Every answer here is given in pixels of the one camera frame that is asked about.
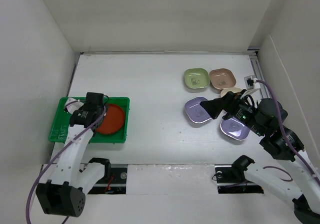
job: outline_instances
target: purple square dish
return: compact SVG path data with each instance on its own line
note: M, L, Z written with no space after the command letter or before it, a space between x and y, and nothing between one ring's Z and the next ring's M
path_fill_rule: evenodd
M222 120L220 128L224 134L238 141L246 139L250 132L249 128L235 118Z
M197 97L189 100L184 105L184 110L194 123L204 123L211 119L210 115L200 106L200 102L208 101L206 98Z

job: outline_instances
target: red plate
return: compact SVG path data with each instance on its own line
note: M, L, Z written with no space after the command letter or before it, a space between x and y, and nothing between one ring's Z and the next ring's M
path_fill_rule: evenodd
M119 131L125 124L126 115L122 108L115 104L108 104L108 111L97 132L101 134L112 134Z

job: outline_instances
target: dish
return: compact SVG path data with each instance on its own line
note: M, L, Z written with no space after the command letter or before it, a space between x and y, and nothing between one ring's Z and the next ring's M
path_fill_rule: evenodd
M208 101L204 97L197 97L192 100L189 100L184 105L184 110L189 116L190 120L194 123L204 123L211 119L210 115L205 111L204 108L200 106L202 101Z
M213 87L218 90L234 87L237 83L234 74L226 68L212 70L210 79Z
M222 120L220 123L221 131L229 137L242 141L249 135L250 129L235 118Z
M101 125L96 129L100 134L112 134L119 131L125 124L126 116L121 107L108 104L108 109Z
M208 72L203 68L191 68L184 72L185 84L192 89L206 88L210 84Z
M242 89L237 88L237 87L232 87L232 88L226 88L223 89L220 93L220 97L222 98L223 96L226 95L226 93L228 93L229 91L233 92L233 93L240 93L242 91Z

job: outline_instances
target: green tray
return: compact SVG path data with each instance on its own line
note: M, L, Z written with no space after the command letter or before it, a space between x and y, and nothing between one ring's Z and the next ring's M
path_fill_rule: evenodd
M68 98L70 97L63 97L60 99L60 102L52 123L51 131L49 134L50 142L64 143L67 139L68 126L69 126L69 120L70 120L71 114L64 111L64 106ZM74 99L79 99L82 102L86 100L86 98L84 97L74 97ZM109 98L108 103L116 104L124 110L124 113L125 113L124 126L116 133L113 133L110 135L96 133L95 136L91 138L90 143L124 143L127 139L130 99L126 97Z

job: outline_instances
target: wire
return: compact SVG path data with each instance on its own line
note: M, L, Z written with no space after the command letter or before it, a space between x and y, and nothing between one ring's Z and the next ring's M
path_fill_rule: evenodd
M104 104L103 104L103 105L105 106L105 105L109 102L109 99L110 99L110 98L109 98L109 96L108 96L108 95L104 95L104 97L106 97L106 98L107 98L106 102L104 102Z
M245 96L245 98L246 98L246 101L248 101L248 98L250 99L250 101L251 101L251 106L253 107L253 110L255 110L255 102L254 102L254 98L252 98L252 96L251 95L246 95Z
M68 221L69 217L66 217L61 224L65 224Z
M288 173L286 170L284 170L282 168L275 167L275 166L263 167L263 169L267 169L267 168L273 168L273 169L280 170L280 171L284 172L285 174L287 174L290 177L290 180L280 178L282 181L284 181L284 182L292 182L293 181L293 178L291 177L290 173Z
M74 139L70 142L68 142L68 144L66 144L47 164L47 166L39 173L39 176L35 179L31 190L29 192L27 201L26 201L26 206L25 206L25 219L26 219L26 223L27 224L32 224L31 220L30 220L30 207L31 207L31 199L33 196L33 193L40 181L40 178L44 175L44 173L49 169L49 167L54 163L54 161L73 143L74 140L78 139L79 137L81 137L86 131L88 131L90 128L92 128L95 124L97 124L105 115L106 113L106 109L105 107L103 107L103 112L102 114L93 122L91 123L87 128L85 128L83 131L81 131L78 135L76 135L74 137ZM62 224L66 223L68 217L63 221Z
M306 166L306 168L309 170L311 176L315 179L315 181L318 183L318 185L320 186L320 180L317 177L316 173L314 172L314 170L312 169L312 167L308 164L308 162L296 151L296 149L292 146L291 142L289 141L286 132L285 132L285 127L282 123L282 119L281 119L281 113L280 113L280 108L279 108L279 104L276 98L276 95L274 94L273 90L271 89L271 87L269 86L269 84L267 84L266 82L262 81L262 80L256 80L257 83L262 83L265 87L267 87L274 103L275 103L275 108L276 108L276 113L277 113L277 117L278 117L278 122L279 122L279 127L280 127L280 131L282 133L282 137L285 140L287 146L291 149L291 151L304 163L304 165Z
M110 183L114 180L114 178L115 178L115 175L113 174L110 178L110 181L108 182L107 187L104 190L104 193L106 193L109 190Z
M249 181L245 180L244 182L242 183L236 183L236 184L232 184L232 185L228 185L228 186L225 186L225 188L234 188L234 187L237 187L237 186L240 186L242 184L247 184Z
M286 180L286 179L280 178L282 181L284 181L284 182L292 182L292 181L293 181L293 178L291 177L291 175L290 175L286 170L281 169L281 168L278 168L278 167L275 167L275 166L265 166L265 167L263 167L263 169L268 169L268 168L273 168L273 169L280 170L280 171L286 173L286 174L290 177L290 180ZM216 176L216 174L214 174L214 176L211 178L211 180L216 181L216 180L214 179L215 176ZM243 182L241 182L241 183L236 183L236 184L232 184L232 185L228 185L228 186L224 186L224 187L225 187L225 188L234 188L234 187L240 186L240 185L242 185L242 184L247 185L248 182L249 182L248 180L245 180L245 181L243 181Z
M66 109L68 106L70 106L70 105L73 104L73 103L78 103L78 100L74 100L74 101L68 103L67 105L64 106L64 108Z

